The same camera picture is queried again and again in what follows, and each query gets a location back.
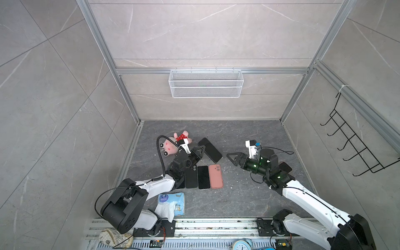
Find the black phone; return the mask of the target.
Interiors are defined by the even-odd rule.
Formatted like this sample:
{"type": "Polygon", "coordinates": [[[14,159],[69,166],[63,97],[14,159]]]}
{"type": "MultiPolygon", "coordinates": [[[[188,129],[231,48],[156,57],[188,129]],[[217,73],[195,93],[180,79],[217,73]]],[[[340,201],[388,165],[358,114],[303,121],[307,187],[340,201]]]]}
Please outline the black phone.
{"type": "Polygon", "coordinates": [[[198,142],[198,146],[205,146],[205,154],[214,162],[218,163],[222,159],[222,153],[205,137],[198,142]]]}
{"type": "Polygon", "coordinates": [[[183,180],[180,185],[176,187],[176,189],[184,189],[185,188],[185,180],[183,180]]]}

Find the black phone case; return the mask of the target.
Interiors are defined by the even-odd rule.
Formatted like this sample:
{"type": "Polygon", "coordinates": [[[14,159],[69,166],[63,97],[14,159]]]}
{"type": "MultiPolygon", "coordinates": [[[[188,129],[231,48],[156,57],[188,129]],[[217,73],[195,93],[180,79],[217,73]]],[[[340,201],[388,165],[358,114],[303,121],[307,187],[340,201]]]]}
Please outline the black phone case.
{"type": "Polygon", "coordinates": [[[194,189],[198,187],[197,166],[190,167],[185,172],[185,187],[194,189]]]}

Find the pink phone case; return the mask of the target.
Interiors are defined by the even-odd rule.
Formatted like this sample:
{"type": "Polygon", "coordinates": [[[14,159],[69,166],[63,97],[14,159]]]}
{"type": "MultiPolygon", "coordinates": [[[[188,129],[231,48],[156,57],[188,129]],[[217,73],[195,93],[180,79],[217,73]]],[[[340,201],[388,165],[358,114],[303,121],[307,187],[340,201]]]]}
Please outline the pink phone case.
{"type": "Polygon", "coordinates": [[[208,166],[210,187],[212,189],[221,189],[224,187],[222,178],[222,168],[220,165],[208,166]]]}

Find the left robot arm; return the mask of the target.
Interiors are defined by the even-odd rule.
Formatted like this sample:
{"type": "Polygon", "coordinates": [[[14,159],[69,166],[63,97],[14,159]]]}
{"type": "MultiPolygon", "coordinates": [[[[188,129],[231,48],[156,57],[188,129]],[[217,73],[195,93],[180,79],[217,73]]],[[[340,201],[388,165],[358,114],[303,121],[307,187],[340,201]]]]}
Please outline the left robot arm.
{"type": "Polygon", "coordinates": [[[205,146],[194,147],[187,154],[178,152],[173,162],[160,177],[145,181],[123,180],[102,208],[96,213],[108,221],[120,234],[132,228],[157,233],[161,227],[161,216],[143,207],[147,200],[177,189],[185,182],[185,175],[203,158],[205,146]]]}

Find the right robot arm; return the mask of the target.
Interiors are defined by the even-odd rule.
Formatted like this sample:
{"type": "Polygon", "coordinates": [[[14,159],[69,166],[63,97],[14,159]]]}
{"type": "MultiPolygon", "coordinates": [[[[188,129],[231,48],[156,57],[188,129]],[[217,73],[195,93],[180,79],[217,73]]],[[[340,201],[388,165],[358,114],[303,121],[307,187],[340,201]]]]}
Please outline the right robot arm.
{"type": "Polygon", "coordinates": [[[279,162],[272,149],[261,149],[255,158],[245,153],[228,153],[235,165],[252,174],[261,175],[263,183],[283,197],[298,204],[316,219],[309,221],[284,209],[273,217],[276,234],[300,235],[326,250],[375,250],[376,244],[368,221],[334,207],[304,187],[290,172],[286,162],[279,162]]]}

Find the phone near right arm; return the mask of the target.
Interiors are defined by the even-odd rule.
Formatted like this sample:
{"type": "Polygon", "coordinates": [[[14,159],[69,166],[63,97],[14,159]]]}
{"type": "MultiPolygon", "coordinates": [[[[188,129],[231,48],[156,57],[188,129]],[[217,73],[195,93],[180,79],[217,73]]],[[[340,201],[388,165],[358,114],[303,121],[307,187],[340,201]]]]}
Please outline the phone near right arm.
{"type": "Polygon", "coordinates": [[[287,173],[290,173],[293,169],[286,163],[286,162],[281,162],[280,164],[279,164],[279,168],[282,170],[282,171],[284,171],[284,172],[287,172],[287,173]]]}

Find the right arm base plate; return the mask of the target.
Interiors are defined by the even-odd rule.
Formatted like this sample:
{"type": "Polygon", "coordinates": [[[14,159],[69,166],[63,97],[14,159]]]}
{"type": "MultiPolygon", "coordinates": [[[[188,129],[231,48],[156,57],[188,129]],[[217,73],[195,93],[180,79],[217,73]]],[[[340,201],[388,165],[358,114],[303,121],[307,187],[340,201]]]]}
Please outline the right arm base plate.
{"type": "Polygon", "coordinates": [[[283,224],[283,221],[278,219],[263,219],[256,218],[259,236],[299,236],[297,234],[289,233],[283,224]]]}

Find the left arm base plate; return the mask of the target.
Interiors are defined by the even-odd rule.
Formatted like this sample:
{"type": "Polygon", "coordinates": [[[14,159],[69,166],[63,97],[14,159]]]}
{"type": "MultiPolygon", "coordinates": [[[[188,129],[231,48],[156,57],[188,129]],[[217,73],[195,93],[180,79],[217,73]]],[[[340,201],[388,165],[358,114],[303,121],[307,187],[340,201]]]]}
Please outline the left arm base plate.
{"type": "Polygon", "coordinates": [[[176,221],[171,223],[167,220],[162,220],[160,224],[154,226],[151,230],[134,229],[134,237],[173,237],[175,235],[176,221]]]}

